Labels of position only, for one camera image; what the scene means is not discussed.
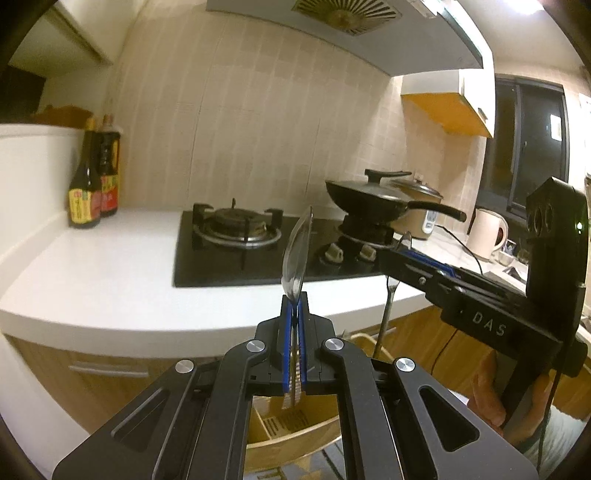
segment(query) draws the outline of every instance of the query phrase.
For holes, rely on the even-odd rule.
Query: metal screw cap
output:
[[[402,357],[396,360],[396,368],[403,372],[412,372],[414,370],[414,362],[410,358]]]
[[[246,344],[246,350],[252,353],[262,352],[265,349],[265,343],[260,340],[251,340]]]
[[[174,369],[180,374],[188,374],[195,365],[191,360],[179,360]]]
[[[345,346],[340,338],[329,338],[324,345],[328,350],[341,350]]]

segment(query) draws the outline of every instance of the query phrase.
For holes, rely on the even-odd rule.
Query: beige wall tile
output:
[[[340,215],[326,178],[405,168],[469,205],[465,183],[479,174],[466,170],[480,153],[403,103],[401,83],[287,27],[207,12],[203,0],[150,0],[106,102],[124,131],[121,203],[221,207],[236,197],[246,208],[300,213],[311,203]]]

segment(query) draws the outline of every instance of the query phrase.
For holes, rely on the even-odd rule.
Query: ceiling light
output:
[[[538,0],[505,0],[505,2],[522,15],[531,15],[544,9]]]

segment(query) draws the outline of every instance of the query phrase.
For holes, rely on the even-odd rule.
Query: wok handle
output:
[[[393,177],[407,177],[408,175],[412,175],[413,172],[411,171],[381,171],[381,170],[372,170],[371,168],[365,169],[365,176],[368,178],[368,183],[379,183],[382,179],[391,179]]]
[[[443,215],[455,218],[459,222],[465,222],[467,219],[466,212],[462,212],[457,208],[450,207],[449,205],[443,205],[435,202],[421,202],[419,200],[410,200],[407,203],[409,210],[431,210],[432,212],[439,212]]]

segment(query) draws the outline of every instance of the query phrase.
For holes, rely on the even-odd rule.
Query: lid handle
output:
[[[407,177],[408,175],[412,175],[413,172],[411,171],[381,171],[381,170],[372,170],[371,168],[365,169],[365,176],[368,178],[368,183],[379,183],[382,179],[391,179],[393,177]]]

